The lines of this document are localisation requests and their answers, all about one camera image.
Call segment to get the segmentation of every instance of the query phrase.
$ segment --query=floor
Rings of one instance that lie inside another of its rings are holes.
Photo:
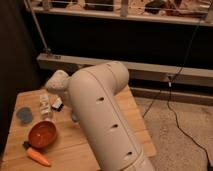
[[[157,149],[157,155],[151,158],[153,165],[157,171],[206,171],[205,152],[177,128],[175,115],[167,106],[167,95],[169,97],[168,92],[158,95],[144,117]],[[135,99],[142,115],[153,102],[153,97]],[[213,165],[213,105],[201,104],[202,99],[193,97],[193,103],[186,103],[179,98],[179,102],[171,101],[169,104],[177,113],[180,127],[206,148]]]

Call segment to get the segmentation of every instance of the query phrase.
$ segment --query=bottle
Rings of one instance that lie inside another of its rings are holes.
[[[51,119],[53,118],[48,94],[40,95],[40,113],[42,120],[51,121]]]

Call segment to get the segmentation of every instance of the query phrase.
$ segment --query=wooden table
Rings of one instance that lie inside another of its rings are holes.
[[[41,121],[39,111],[39,95],[47,93],[45,90],[37,90],[20,93],[17,96],[12,123],[8,135],[8,140],[3,155],[2,171],[95,171],[99,170],[97,161],[85,139],[79,125],[71,121],[72,109],[64,106],[62,111],[54,112],[53,122],[58,131],[56,141],[42,152],[52,167],[44,167],[26,156],[26,151],[22,147],[23,141],[27,140],[28,133],[33,125]],[[49,94],[52,104],[57,98],[56,95]],[[148,156],[156,154],[148,130],[140,115],[140,111],[134,101],[129,87],[126,87],[116,96],[116,100],[123,111],[130,127],[133,129],[137,139],[143,145]],[[28,125],[23,125],[16,117],[16,112],[21,107],[30,107],[33,113],[33,121]]]

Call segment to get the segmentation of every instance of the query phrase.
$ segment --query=cable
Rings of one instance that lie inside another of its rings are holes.
[[[169,89],[169,98],[167,100],[167,106],[168,106],[168,109],[170,111],[172,111],[172,113],[174,114],[175,116],[175,121],[176,121],[176,125],[177,125],[177,128],[186,136],[188,137],[197,147],[201,148],[205,154],[206,154],[206,158],[207,158],[207,169],[208,171],[213,171],[213,167],[211,166],[210,164],[210,160],[209,160],[209,155],[208,155],[208,152],[207,150],[201,146],[199,143],[197,143],[189,134],[187,134],[181,127],[180,127],[180,124],[179,124],[179,121],[178,121],[178,116],[177,116],[177,113],[174,109],[172,109],[172,107],[170,106],[170,101],[171,101],[171,97],[172,97],[172,87],[170,86],[170,89]]]
[[[194,31],[193,31],[193,33],[192,33],[191,39],[189,40],[189,44],[188,44],[188,47],[187,47],[187,50],[186,50],[186,54],[185,54],[185,58],[184,58],[184,60],[183,60],[183,64],[182,64],[181,68],[179,69],[179,71],[178,71],[178,72],[174,75],[174,77],[172,78],[171,83],[174,83],[175,80],[177,79],[177,77],[178,77],[178,76],[180,75],[180,73],[182,72],[182,70],[183,70],[183,68],[184,68],[184,66],[185,66],[185,64],[186,64],[186,61],[187,61],[187,59],[189,58],[190,51],[191,51],[191,48],[192,48],[192,43],[193,43],[194,38],[195,38],[195,36],[196,36],[197,30],[198,30],[198,28],[200,27],[200,23],[201,23],[202,20],[204,20],[204,19],[206,18],[206,16],[208,15],[209,11],[210,11],[210,8],[208,9],[206,15],[204,15],[203,18],[200,18],[199,23],[196,25],[196,27],[195,27],[195,29],[194,29]]]
[[[148,108],[146,109],[146,111],[145,111],[144,114],[142,115],[143,118],[147,115],[147,113],[148,113],[149,110],[151,109],[152,105],[154,104],[155,100],[156,100],[156,99],[158,98],[158,96],[161,94],[161,91],[162,91],[162,90],[160,90],[160,91],[158,92],[158,94],[156,94],[155,97],[152,99],[152,102],[149,104]]]

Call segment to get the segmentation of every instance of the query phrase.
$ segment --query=orange carrot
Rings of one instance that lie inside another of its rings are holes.
[[[26,152],[27,152],[27,155],[37,161],[38,163],[44,165],[44,166],[47,166],[47,167],[50,167],[51,164],[49,163],[49,161],[46,159],[46,157],[44,155],[42,155],[40,152],[38,152],[37,150],[33,149],[32,147],[26,145],[27,142],[24,142],[24,147],[26,148]]]

